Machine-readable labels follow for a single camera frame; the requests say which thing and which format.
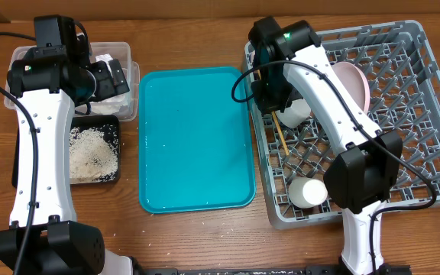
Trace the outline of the wooden chopstick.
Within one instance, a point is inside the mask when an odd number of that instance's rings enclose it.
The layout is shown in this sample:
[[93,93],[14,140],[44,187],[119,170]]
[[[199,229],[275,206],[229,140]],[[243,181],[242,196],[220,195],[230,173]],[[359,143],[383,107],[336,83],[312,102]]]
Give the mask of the wooden chopstick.
[[273,117],[273,122],[274,122],[274,124],[275,124],[275,126],[276,126],[276,129],[277,129],[278,135],[280,136],[280,142],[281,142],[281,144],[282,144],[282,146],[283,146],[284,153],[285,153],[285,155],[288,157],[289,154],[290,154],[290,151],[289,151],[289,149],[288,149],[288,147],[287,147],[287,144],[286,144],[285,138],[284,138],[284,136],[283,136],[283,131],[282,131],[281,127],[280,127],[280,123],[279,123],[279,121],[278,121],[278,118],[277,118],[276,112],[271,112],[271,115],[272,115],[272,117]]

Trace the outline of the white napkin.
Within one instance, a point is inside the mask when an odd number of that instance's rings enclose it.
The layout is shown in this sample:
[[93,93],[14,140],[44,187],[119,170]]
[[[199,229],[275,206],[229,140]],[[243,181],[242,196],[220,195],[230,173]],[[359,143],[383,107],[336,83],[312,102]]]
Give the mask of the white napkin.
[[129,116],[133,86],[128,64],[127,59],[122,63],[111,53],[95,56],[89,68],[96,80],[95,91],[89,99],[92,114]]

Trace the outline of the grey shallow bowl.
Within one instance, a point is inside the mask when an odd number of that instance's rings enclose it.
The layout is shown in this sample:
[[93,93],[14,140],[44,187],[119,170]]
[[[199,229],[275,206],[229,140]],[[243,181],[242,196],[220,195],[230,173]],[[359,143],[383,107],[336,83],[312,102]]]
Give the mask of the grey shallow bowl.
[[305,99],[297,99],[284,112],[276,111],[276,116],[288,128],[296,128],[310,116],[311,111]]

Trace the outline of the large white plate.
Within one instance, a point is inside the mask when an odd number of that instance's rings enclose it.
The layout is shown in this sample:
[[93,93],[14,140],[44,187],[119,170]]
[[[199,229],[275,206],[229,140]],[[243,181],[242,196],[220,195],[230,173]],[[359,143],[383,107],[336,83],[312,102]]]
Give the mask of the large white plate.
[[363,72],[349,62],[336,63],[332,69],[356,104],[367,114],[370,107],[370,88]]

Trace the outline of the white paper cup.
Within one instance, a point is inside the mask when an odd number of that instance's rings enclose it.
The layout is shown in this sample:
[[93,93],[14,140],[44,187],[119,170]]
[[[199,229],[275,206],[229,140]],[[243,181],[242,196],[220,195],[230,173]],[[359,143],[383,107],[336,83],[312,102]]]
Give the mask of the white paper cup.
[[327,199],[328,191],[320,180],[296,177],[288,187],[288,196],[294,206],[309,209],[321,205]]

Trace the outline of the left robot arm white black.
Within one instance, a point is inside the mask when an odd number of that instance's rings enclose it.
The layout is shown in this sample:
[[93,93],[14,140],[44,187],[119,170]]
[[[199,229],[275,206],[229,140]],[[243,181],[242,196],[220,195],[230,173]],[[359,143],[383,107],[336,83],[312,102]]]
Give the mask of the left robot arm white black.
[[34,19],[34,40],[4,90],[18,116],[18,180],[0,261],[16,274],[139,274],[133,257],[105,248],[79,223],[70,190],[70,130],[77,106],[129,90],[118,60],[92,62],[84,27],[60,15]]

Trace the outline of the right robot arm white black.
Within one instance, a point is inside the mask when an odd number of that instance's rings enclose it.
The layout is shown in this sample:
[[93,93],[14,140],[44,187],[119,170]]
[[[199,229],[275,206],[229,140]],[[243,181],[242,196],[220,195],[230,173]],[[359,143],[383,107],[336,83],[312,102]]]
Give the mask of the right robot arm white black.
[[345,245],[341,262],[352,274],[385,269],[380,252],[382,210],[395,184],[403,149],[400,136],[364,114],[337,77],[307,21],[281,27],[272,17],[254,22],[251,99],[262,114],[286,111],[304,99],[322,126],[335,159],[323,182],[341,208]]

